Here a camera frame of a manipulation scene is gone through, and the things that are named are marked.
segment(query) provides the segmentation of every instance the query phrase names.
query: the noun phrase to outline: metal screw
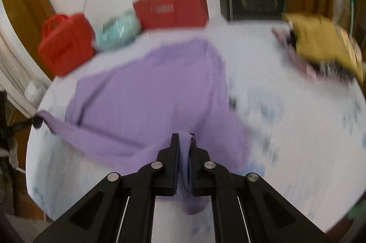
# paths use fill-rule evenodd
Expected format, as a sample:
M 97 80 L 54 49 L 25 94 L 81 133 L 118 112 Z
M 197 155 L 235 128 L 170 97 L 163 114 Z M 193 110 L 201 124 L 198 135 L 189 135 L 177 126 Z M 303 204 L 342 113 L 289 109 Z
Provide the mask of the metal screw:
M 215 166 L 216 166 L 216 164 L 213 161 L 205 162 L 205 168 L 207 168 L 207 169 L 213 169 Z
M 160 169 L 162 167 L 162 163 L 160 161 L 154 161 L 152 164 L 151 164 L 151 167 L 153 169 Z
M 248 174 L 248 180 L 252 182 L 256 182 L 259 180 L 259 176 L 256 173 Z
M 118 180 L 119 175 L 117 173 L 110 173 L 107 179 L 111 182 Z

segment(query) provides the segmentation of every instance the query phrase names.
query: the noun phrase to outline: purple cloth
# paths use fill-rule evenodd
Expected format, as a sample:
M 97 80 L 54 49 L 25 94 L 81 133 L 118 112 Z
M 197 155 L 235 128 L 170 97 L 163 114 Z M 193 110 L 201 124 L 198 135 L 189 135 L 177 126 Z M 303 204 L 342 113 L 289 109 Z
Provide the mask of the purple cloth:
M 162 46 L 144 58 L 78 81 L 65 122 L 40 111 L 47 125 L 87 157 L 112 165 L 121 175 L 156 160 L 179 132 L 183 198 L 187 189 L 190 135 L 212 161 L 239 172 L 249 138 L 229 109 L 225 65 L 206 40 Z M 197 210 L 190 198 L 186 212 Z

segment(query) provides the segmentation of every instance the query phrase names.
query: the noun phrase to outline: red handbag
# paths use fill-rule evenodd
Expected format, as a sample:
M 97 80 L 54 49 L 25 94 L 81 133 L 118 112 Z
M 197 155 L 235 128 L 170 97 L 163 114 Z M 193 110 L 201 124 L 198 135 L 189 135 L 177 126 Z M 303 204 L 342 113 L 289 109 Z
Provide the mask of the red handbag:
M 144 29 L 203 27 L 209 19 L 206 0 L 138 0 L 133 5 Z
M 55 75 L 64 76 L 94 56 L 93 39 L 94 31 L 84 14 L 56 14 L 42 27 L 38 54 Z

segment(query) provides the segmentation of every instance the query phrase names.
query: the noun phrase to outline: light blue plastic package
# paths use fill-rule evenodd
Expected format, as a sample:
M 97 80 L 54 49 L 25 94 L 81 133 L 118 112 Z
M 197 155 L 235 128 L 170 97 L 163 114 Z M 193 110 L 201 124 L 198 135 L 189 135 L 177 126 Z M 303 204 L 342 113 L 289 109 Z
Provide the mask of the light blue plastic package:
M 141 31 L 141 23 L 133 10 L 128 10 L 121 17 L 103 24 L 96 31 L 94 48 L 98 51 L 123 47 L 132 42 Z

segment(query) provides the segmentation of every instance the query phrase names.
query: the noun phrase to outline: bag handle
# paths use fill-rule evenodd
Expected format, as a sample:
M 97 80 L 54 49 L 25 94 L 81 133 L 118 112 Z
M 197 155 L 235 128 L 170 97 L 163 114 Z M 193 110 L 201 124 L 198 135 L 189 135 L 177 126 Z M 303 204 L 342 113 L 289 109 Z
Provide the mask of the bag handle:
M 44 39 L 47 36 L 49 36 L 51 31 L 55 27 L 57 27 L 58 25 L 60 25 L 60 23 L 66 21 L 67 19 L 69 19 L 69 16 L 67 16 L 66 14 L 56 14 L 56 15 L 53 15 L 52 17 L 48 18 L 42 26 L 42 38 Z

